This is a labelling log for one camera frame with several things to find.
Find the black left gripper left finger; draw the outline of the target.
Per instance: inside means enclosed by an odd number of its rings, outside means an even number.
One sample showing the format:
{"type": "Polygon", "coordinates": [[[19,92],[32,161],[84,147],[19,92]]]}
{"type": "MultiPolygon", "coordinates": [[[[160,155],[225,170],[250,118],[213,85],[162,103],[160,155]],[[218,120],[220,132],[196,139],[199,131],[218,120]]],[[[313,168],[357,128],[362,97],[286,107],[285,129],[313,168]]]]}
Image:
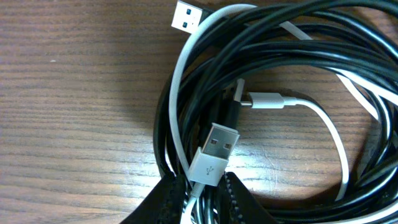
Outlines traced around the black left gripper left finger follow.
{"type": "Polygon", "coordinates": [[[178,224],[185,192],[184,176],[165,175],[121,224],[178,224]]]}

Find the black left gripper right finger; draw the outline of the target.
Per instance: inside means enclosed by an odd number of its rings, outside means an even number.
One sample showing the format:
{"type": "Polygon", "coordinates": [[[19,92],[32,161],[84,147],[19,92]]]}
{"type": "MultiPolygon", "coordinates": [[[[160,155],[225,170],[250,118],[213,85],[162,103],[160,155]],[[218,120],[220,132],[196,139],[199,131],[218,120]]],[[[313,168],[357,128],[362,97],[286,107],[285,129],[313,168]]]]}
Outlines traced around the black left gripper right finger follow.
{"type": "Polygon", "coordinates": [[[217,186],[218,222],[225,224],[277,224],[235,173],[223,174],[217,186]]]}

